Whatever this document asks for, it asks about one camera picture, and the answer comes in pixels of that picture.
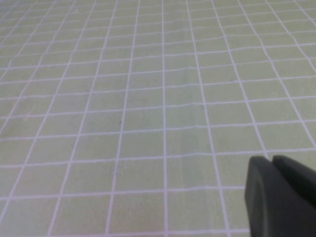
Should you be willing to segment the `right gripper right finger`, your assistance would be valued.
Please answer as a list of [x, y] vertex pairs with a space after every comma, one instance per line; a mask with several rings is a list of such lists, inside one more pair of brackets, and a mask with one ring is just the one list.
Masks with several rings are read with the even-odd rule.
[[284, 155], [273, 156], [272, 163], [292, 189], [315, 207], [316, 171]]

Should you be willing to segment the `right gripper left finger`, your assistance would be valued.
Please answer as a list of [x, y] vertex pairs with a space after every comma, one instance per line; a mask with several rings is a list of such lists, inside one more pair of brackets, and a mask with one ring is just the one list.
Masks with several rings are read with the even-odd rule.
[[316, 207], [292, 189], [272, 160], [250, 158], [244, 198], [252, 237], [316, 235]]

